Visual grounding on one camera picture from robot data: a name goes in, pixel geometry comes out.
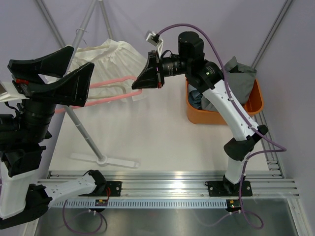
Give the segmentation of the pink hanger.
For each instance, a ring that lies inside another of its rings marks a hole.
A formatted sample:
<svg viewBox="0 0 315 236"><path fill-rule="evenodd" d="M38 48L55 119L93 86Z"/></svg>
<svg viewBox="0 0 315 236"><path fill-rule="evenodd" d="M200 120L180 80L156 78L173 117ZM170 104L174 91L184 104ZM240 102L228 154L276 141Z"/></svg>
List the pink hanger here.
<svg viewBox="0 0 315 236"><path fill-rule="evenodd" d="M135 76L124 76L122 78L115 78L115 79L108 80L108 81L97 82L97 83L91 84L90 89L100 88L102 86L112 85L114 83L121 83L121 82L124 82L126 80L133 80L135 82L137 80L137 78ZM142 93L142 89L138 89L137 91L134 90L133 92L118 95L118 96L97 98L96 101L87 102L84 107L89 107L89 106L99 105L102 103L126 99L129 97L140 95L141 93Z"/></svg>

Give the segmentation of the white pleated skirt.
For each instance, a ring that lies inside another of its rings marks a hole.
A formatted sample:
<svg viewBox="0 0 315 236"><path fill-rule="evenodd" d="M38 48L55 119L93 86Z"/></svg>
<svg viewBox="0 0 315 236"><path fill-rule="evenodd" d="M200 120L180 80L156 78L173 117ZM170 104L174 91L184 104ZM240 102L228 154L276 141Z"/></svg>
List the white pleated skirt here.
<svg viewBox="0 0 315 236"><path fill-rule="evenodd" d="M109 48L75 53L69 72L87 62L92 62L94 70L91 84L124 76L137 77L140 74L146 59L136 49L124 41L108 39L103 43L105 44L109 44ZM134 91L131 88L132 84L133 80L126 80L112 85L124 86L126 93L130 93Z"/></svg>

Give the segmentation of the cream plastic hanger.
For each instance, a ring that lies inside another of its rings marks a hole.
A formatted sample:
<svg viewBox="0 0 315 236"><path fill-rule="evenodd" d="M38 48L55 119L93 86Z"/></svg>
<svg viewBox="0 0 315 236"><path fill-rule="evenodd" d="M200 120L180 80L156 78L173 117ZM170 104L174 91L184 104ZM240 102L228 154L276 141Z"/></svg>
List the cream plastic hanger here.
<svg viewBox="0 0 315 236"><path fill-rule="evenodd" d="M111 98L126 94L124 86L109 85L98 88L90 88L88 100Z"/></svg>

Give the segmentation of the blue denim skirt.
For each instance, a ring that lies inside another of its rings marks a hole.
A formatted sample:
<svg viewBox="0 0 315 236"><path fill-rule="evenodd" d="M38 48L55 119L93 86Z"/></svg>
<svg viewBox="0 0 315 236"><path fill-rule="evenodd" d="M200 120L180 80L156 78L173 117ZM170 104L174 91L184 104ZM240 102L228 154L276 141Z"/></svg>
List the blue denim skirt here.
<svg viewBox="0 0 315 236"><path fill-rule="evenodd" d="M202 94L200 94L197 90L189 90L188 92L188 101L189 104L197 109L201 110L202 109Z"/></svg>

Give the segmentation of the grey pleated skirt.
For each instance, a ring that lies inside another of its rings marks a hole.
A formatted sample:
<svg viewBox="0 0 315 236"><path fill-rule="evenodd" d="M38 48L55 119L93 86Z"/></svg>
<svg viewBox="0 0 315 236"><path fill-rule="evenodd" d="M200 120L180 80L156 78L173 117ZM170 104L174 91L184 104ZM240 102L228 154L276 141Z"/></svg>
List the grey pleated skirt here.
<svg viewBox="0 0 315 236"><path fill-rule="evenodd" d="M257 70L238 62L235 56L225 64L224 68L227 71L231 91L241 105L245 105L249 100Z"/></svg>

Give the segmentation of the cream hanger of white skirt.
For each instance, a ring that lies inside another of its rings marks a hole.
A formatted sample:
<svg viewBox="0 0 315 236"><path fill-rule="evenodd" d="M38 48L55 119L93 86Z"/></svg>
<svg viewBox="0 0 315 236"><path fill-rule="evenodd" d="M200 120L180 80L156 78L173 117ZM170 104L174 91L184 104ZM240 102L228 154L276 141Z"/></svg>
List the cream hanger of white skirt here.
<svg viewBox="0 0 315 236"><path fill-rule="evenodd" d="M78 52L85 52L85 51L92 51L92 50L101 50L101 49L107 49L109 48L109 44L105 44L105 45L100 45L100 46L95 46L95 47L86 47L86 48L78 48L76 50L76 53Z"/></svg>

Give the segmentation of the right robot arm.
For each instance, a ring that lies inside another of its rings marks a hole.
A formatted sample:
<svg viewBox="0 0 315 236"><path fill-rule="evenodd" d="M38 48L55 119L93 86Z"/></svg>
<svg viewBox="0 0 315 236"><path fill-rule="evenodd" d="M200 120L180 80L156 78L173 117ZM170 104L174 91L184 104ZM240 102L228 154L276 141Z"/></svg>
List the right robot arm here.
<svg viewBox="0 0 315 236"><path fill-rule="evenodd" d="M214 105L233 134L223 147L229 159L222 186L227 194L234 195L241 189L246 157L268 128L248 115L225 84L221 69L204 57L204 41L197 33L185 31L178 36L178 54L164 57L155 50L148 53L132 89L160 89L166 77L184 74L188 83Z"/></svg>

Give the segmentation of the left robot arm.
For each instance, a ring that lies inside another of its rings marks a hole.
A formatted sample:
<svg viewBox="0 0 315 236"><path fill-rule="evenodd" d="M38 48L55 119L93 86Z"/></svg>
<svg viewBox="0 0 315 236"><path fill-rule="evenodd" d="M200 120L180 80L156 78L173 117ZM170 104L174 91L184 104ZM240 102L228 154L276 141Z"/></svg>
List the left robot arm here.
<svg viewBox="0 0 315 236"><path fill-rule="evenodd" d="M94 64L67 73L74 49L66 46L31 60L10 60L12 81L3 88L19 95L15 114L0 117L0 227L21 225L44 215L56 203L80 195L100 196L107 181L98 170L55 187L35 184L42 142L57 105L83 107Z"/></svg>

